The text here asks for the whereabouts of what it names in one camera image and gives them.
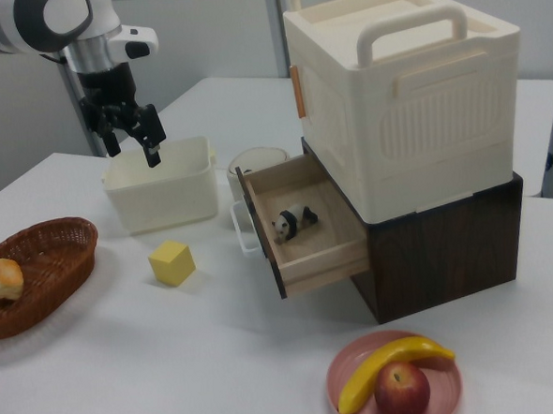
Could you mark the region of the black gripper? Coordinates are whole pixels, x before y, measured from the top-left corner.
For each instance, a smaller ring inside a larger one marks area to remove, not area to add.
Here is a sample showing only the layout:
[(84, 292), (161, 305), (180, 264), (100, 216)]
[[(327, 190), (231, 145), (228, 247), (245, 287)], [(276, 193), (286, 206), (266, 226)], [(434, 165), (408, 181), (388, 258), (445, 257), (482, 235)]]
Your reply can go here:
[(80, 109), (85, 124), (101, 137), (108, 156), (121, 152), (113, 128), (126, 132), (135, 129), (134, 139), (141, 145), (148, 166), (159, 165), (158, 152), (166, 133), (156, 108), (137, 104), (136, 83), (128, 63), (96, 73), (81, 73), (78, 80), (83, 90)]

